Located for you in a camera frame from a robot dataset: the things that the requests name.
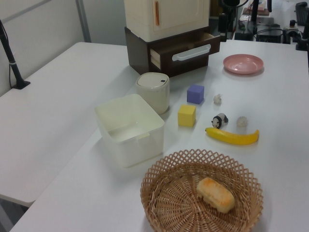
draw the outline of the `bread roll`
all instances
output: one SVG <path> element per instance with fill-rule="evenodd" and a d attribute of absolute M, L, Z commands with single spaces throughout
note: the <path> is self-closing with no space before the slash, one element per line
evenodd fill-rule
<path fill-rule="evenodd" d="M 197 195 L 206 203 L 226 214 L 235 206 L 232 193 L 218 182 L 206 177 L 197 186 Z"/>

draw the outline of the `panda figurine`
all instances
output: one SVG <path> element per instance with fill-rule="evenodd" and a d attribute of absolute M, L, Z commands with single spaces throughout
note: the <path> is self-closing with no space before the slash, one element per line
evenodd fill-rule
<path fill-rule="evenodd" d="M 211 122 L 212 122 L 213 127 L 220 129 L 222 125 L 224 125 L 225 123 L 228 123 L 228 118 L 226 117 L 225 114 L 220 113 L 216 117 L 214 117 Z"/>

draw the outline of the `wicker basket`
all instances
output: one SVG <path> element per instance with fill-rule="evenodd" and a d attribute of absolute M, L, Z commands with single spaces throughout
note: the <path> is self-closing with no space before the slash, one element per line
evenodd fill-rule
<path fill-rule="evenodd" d="M 197 197 L 197 185 L 211 177 L 225 186 L 236 205 L 227 214 Z M 260 184 L 234 159 L 207 150 L 175 152 L 146 173 L 140 197 L 157 232 L 248 232 L 263 209 Z"/>

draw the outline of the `white plastic box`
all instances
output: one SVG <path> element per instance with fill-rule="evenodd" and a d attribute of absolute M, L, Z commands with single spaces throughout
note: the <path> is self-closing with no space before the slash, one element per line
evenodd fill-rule
<path fill-rule="evenodd" d="M 210 0 L 124 0 L 126 27 L 146 42 L 209 25 Z"/>
<path fill-rule="evenodd" d="M 95 114 L 104 144 L 121 166 L 162 153 L 164 121 L 140 95 L 98 105 Z"/>

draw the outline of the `yellow cube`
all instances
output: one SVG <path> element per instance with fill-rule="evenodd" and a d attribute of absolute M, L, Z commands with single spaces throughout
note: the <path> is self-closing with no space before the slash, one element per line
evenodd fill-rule
<path fill-rule="evenodd" d="M 178 111 L 178 125 L 193 127 L 196 118 L 196 107 L 193 105 L 181 105 Z"/>

